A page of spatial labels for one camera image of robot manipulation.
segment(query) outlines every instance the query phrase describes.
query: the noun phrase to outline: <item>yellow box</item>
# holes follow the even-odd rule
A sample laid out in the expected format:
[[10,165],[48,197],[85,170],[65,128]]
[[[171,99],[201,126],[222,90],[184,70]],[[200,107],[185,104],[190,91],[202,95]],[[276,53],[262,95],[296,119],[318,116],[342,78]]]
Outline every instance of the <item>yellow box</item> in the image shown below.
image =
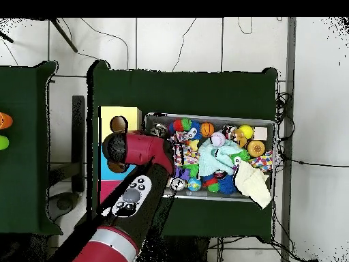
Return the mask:
[[110,121],[113,117],[123,116],[127,119],[128,130],[142,128],[142,112],[136,107],[101,106],[102,141],[111,134]]

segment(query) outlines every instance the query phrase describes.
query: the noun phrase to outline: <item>dark green tablecloth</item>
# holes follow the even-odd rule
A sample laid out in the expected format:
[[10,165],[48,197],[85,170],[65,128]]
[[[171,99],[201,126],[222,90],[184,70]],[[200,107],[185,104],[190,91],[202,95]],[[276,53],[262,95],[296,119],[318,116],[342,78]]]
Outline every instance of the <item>dark green tablecloth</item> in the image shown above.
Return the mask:
[[0,67],[0,111],[14,122],[0,135],[0,233],[59,234],[46,216],[48,124],[46,91],[57,63],[33,68]]
[[[137,106],[146,113],[176,113],[275,120],[275,69],[262,73],[114,71],[105,61],[89,70],[93,92],[93,187],[98,176],[98,107]],[[97,192],[93,189],[93,204]],[[271,239],[272,204],[176,199],[164,235],[256,235]]]

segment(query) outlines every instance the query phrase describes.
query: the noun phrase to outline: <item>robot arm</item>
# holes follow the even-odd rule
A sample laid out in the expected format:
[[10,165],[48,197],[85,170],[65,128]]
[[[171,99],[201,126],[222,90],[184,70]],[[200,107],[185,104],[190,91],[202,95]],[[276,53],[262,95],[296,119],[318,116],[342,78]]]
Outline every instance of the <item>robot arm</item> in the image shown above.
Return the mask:
[[157,136],[114,132],[105,139],[103,153],[115,163],[151,166],[128,186],[72,262],[133,262],[173,174],[170,144]]

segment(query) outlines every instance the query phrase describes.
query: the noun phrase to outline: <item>white wall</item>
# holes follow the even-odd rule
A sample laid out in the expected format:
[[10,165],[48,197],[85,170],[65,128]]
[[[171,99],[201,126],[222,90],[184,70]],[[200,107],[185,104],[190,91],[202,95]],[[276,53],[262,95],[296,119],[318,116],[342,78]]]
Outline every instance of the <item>white wall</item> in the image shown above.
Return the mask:
[[[349,165],[348,37],[297,18],[293,159]],[[293,163],[291,238],[303,258],[349,262],[349,169]]]

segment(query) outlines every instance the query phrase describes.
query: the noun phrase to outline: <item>plastic bin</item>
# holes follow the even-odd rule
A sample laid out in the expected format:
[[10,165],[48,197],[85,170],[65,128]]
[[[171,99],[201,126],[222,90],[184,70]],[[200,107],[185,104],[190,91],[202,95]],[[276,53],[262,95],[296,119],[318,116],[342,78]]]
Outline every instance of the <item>plastic bin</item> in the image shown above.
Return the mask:
[[[273,180],[275,174],[275,122],[262,120],[262,119],[235,119],[229,117],[203,117],[197,115],[174,115],[174,114],[156,114],[149,113],[145,115],[144,125],[147,133],[150,133],[151,128],[155,123],[161,123],[165,126],[168,126],[170,123],[175,121],[176,119],[188,118],[192,121],[197,121],[198,123],[203,123],[209,121],[213,124],[215,128],[215,132],[221,130],[225,124],[230,124],[232,126],[239,127],[241,125],[250,125],[250,126],[261,126],[267,128],[267,140],[263,141],[265,144],[266,151],[273,150],[273,170],[269,171],[269,178],[266,181],[267,188],[273,197]],[[199,141],[198,146],[200,146],[203,142],[206,141],[207,138],[202,137]],[[169,188],[165,189],[164,197],[166,195],[172,194]],[[219,192],[209,192],[207,189],[202,188],[197,192],[192,192],[188,189],[184,189],[182,191],[178,191],[175,195],[175,198],[187,198],[187,199],[204,199],[204,200],[214,200],[214,201],[238,201],[238,202],[252,202],[249,197],[243,196],[240,192],[235,192],[230,195],[222,194]]]

